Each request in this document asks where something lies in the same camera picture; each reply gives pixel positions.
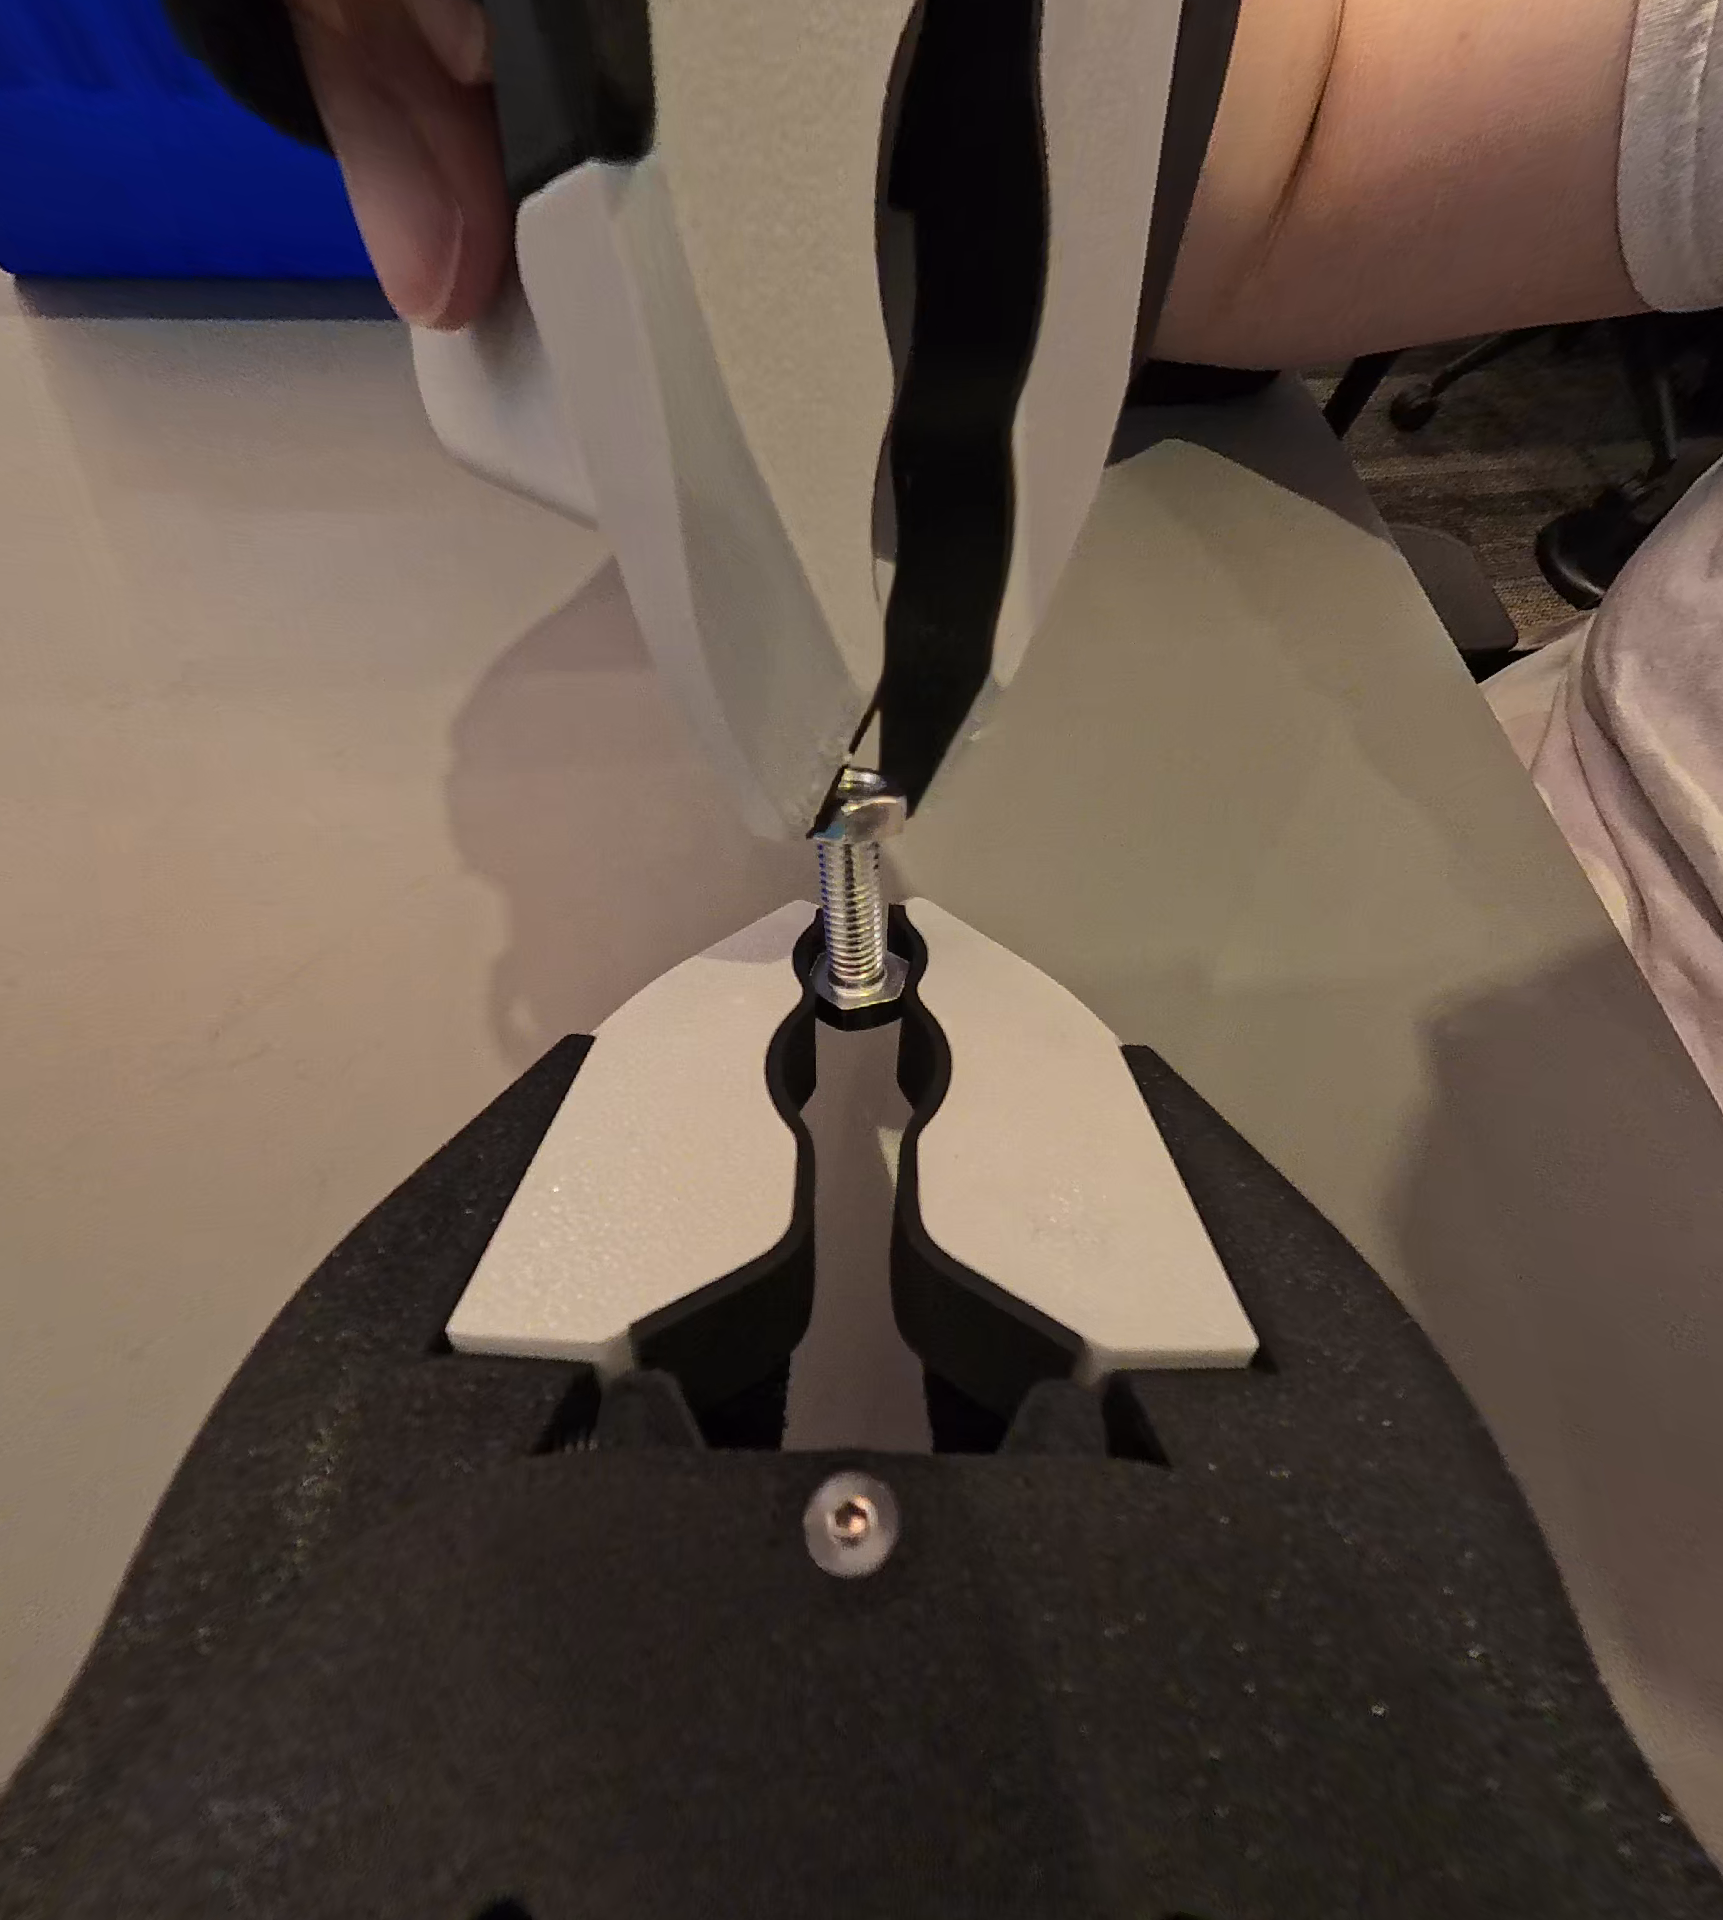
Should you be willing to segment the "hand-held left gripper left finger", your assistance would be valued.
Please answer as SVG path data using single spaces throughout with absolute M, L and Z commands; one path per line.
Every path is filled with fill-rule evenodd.
M 770 1064 L 802 1012 L 786 904 L 636 991 L 594 1031 L 444 1335 L 458 1353 L 742 1388 L 812 1305 L 804 1094 Z

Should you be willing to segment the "small silver hex nut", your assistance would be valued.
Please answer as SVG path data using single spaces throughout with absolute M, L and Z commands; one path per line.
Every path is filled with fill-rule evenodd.
M 836 776 L 810 837 L 830 847 L 880 846 L 898 836 L 908 798 L 882 772 L 848 764 Z

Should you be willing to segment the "blue plastic bin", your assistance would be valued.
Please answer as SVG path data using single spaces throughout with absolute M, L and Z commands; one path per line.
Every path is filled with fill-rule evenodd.
M 372 277 L 336 162 L 250 111 L 162 3 L 0 3 L 0 268 Z

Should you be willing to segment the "short thin silver bolt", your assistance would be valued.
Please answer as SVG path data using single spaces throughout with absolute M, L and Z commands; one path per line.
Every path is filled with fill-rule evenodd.
M 820 952 L 808 976 L 818 1020 L 868 1031 L 900 1020 L 910 963 L 890 942 L 890 904 L 876 842 L 816 837 Z

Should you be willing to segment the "black office chair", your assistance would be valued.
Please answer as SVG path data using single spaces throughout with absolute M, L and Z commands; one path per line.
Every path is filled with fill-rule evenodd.
M 1415 571 L 1467 568 L 1523 649 L 1605 588 L 1723 456 L 1723 310 L 1515 328 L 1305 377 Z

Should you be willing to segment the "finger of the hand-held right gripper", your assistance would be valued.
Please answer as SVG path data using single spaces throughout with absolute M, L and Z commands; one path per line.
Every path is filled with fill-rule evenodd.
M 884 444 L 878 768 L 922 809 L 1089 516 L 1195 179 L 1193 3 L 922 3 L 886 155 L 910 272 Z
M 648 3 L 654 137 L 618 204 L 666 444 L 610 540 L 670 695 L 754 834 L 796 842 L 884 663 L 894 404 L 876 261 L 916 3 Z

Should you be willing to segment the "person's right hand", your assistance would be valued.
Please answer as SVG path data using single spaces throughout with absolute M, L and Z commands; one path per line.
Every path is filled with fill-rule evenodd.
M 298 55 L 374 272 L 412 326 L 496 298 L 514 209 L 478 1 L 294 1 Z

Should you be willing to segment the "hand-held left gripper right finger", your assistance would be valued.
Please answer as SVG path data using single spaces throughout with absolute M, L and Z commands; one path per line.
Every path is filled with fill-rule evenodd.
M 1029 1392 L 1237 1373 L 1261 1351 L 1113 1027 L 928 898 L 908 963 L 890 1297 L 936 1420 Z

